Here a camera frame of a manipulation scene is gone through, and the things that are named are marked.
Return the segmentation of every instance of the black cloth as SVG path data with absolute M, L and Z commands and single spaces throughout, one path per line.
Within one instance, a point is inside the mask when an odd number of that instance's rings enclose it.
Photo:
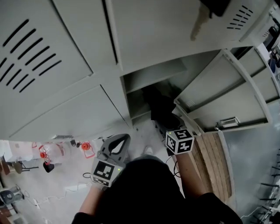
M 242 224 L 213 193 L 184 198 L 167 165 L 153 159 L 130 162 L 105 190 L 94 216 L 77 213 L 72 224 Z

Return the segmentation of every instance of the person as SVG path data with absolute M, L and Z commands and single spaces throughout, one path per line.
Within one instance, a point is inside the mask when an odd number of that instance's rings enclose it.
M 269 55 L 270 59 L 268 60 L 268 65 L 270 66 L 270 69 L 273 73 L 275 73 L 275 70 L 276 70 L 276 60 L 273 58 L 273 53 L 271 53 Z
M 205 190 L 188 153 L 176 155 L 183 197 L 174 174 L 151 151 L 129 162 L 110 188 L 102 191 L 94 184 L 72 224 L 242 224 L 232 209 Z

